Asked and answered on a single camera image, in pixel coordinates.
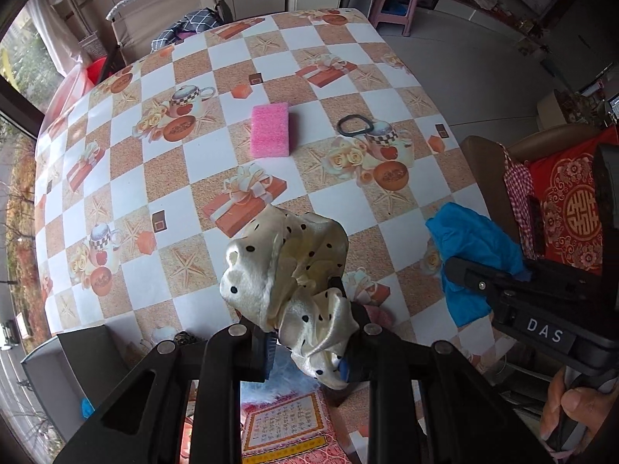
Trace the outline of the right hand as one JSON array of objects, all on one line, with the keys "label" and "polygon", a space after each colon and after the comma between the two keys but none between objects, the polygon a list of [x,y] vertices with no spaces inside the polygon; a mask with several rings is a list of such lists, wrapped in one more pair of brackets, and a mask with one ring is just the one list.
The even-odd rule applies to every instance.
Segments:
[{"label": "right hand", "polygon": [[558,425],[560,415],[566,415],[587,428],[587,433],[574,450],[575,454],[581,454],[593,441],[605,418],[610,414],[618,398],[618,386],[615,386],[609,394],[587,387],[568,390],[564,385],[564,374],[566,367],[562,367],[556,373],[549,385],[547,402],[540,418],[539,436],[541,440],[547,441]]}]

